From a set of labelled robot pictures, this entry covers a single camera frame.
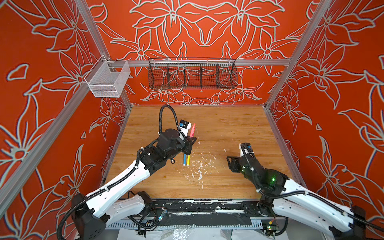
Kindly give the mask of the pink marker pen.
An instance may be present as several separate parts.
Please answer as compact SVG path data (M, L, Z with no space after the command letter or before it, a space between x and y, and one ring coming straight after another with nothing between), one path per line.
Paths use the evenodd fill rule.
M193 124L193 125L192 125L192 128L191 128L191 131L190 131L190 134L189 134L189 137L190 137L190 138L193 138L193 137L194 137L195 129L196 129L196 124Z

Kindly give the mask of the blue marker pen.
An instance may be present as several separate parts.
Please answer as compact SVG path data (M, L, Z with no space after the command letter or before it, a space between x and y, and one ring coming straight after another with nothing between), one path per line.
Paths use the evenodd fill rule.
M187 165L187 155L184 154L183 156L183 166L186 166Z

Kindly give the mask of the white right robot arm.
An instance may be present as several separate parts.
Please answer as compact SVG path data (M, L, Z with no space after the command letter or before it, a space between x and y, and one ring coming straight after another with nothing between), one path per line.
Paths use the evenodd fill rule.
M249 180L261 194L262 216L281 216L305 224L335 240L365 240L365 211L332 202L279 171L266 169L250 155L227 157L229 169Z

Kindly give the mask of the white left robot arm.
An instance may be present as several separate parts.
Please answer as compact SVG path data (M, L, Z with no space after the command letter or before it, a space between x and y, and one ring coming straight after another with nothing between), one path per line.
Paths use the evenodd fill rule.
M87 195L77 194L72 200L70 217L81 240L94 240L107 225L140 214L152 200L144 192L132 198L120 198L138 183L163 168L179 154L190 155L196 142L194 130L167 129L149 145L137 152L136 160L117 177Z

